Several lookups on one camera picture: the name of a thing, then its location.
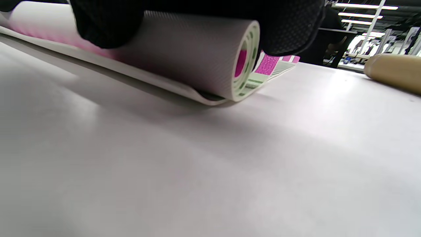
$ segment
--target ceiling light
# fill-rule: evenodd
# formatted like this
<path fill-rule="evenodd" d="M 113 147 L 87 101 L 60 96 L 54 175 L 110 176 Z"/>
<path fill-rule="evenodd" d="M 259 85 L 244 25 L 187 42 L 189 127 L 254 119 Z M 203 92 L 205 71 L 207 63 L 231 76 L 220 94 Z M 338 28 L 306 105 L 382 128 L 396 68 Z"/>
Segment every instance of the ceiling light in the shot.
<path fill-rule="evenodd" d="M 342 8 L 371 8 L 371 9 L 378 9 L 378 5 L 365 5 L 365 4 L 349 4 L 349 3 L 336 3 L 333 7 L 342 7 Z M 398 7 L 392 6 L 383 6 L 382 9 L 386 10 L 396 10 Z"/>
<path fill-rule="evenodd" d="M 357 14 L 357 13 L 345 13 L 345 12 L 340 12 L 338 15 L 340 15 L 340 16 L 366 17 L 366 18 L 374 18 L 375 17 L 375 15 Z"/>
<path fill-rule="evenodd" d="M 371 25 L 371 22 L 361 22 L 361 21 L 352 21 L 352 20 L 342 20 L 342 22 L 354 23 L 354 24 L 363 24 L 363 25 Z"/>

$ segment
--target white table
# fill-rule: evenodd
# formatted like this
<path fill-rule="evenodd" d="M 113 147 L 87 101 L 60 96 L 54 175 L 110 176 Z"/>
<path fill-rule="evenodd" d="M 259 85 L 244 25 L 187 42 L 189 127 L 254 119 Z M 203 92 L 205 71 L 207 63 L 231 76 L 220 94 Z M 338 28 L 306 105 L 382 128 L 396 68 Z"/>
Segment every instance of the white table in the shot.
<path fill-rule="evenodd" d="M 421 235 L 419 97 L 299 64 L 212 108 L 0 42 L 2 236 Z"/>

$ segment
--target yoga mat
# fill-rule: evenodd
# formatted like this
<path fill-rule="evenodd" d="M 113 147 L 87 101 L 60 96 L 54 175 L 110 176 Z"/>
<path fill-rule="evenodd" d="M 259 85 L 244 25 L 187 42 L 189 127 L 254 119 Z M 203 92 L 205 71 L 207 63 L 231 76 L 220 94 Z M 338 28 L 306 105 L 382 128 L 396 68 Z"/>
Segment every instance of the yoga mat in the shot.
<path fill-rule="evenodd" d="M 1 13 L 0 25 L 2 33 L 208 105 L 241 101 L 269 79 L 251 73 L 260 34 L 252 20 L 147 11 L 136 36 L 112 50 L 78 35 L 69 5 L 21 2 Z"/>
<path fill-rule="evenodd" d="M 364 73 L 375 81 L 421 94 L 421 57 L 377 54 L 365 63 Z"/>

